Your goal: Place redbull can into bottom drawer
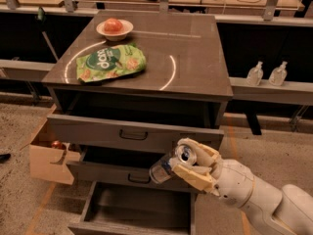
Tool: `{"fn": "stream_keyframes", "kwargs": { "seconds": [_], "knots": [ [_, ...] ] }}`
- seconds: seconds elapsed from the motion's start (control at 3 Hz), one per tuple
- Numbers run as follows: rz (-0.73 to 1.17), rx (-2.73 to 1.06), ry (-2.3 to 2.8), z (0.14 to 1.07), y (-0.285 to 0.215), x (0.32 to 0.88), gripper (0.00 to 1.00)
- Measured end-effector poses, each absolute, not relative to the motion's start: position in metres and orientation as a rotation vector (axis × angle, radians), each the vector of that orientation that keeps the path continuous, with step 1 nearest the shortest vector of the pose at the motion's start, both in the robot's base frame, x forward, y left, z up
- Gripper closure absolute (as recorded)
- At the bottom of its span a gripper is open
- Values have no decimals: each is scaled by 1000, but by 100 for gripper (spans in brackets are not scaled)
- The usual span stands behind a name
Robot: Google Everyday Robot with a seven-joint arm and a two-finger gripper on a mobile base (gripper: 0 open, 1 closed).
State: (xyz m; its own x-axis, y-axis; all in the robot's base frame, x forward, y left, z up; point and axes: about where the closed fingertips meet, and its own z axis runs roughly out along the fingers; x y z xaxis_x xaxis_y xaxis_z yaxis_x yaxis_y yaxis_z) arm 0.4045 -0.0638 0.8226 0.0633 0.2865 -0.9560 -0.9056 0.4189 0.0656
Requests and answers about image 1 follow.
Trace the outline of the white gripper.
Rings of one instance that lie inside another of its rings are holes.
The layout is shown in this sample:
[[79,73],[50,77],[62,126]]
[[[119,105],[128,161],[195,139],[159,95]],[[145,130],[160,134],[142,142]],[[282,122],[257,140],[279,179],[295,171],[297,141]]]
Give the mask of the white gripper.
[[242,208],[250,198],[254,175],[236,160],[222,160],[218,151],[193,139],[178,141],[173,172],[188,184],[211,193],[225,205]]

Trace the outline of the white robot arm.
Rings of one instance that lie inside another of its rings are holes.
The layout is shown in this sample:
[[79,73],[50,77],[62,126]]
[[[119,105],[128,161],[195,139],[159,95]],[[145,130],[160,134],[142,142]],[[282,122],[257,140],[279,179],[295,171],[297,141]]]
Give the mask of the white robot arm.
[[199,191],[242,210],[262,235],[313,235],[313,197],[297,186],[280,189],[236,160],[183,138],[170,161],[172,171]]

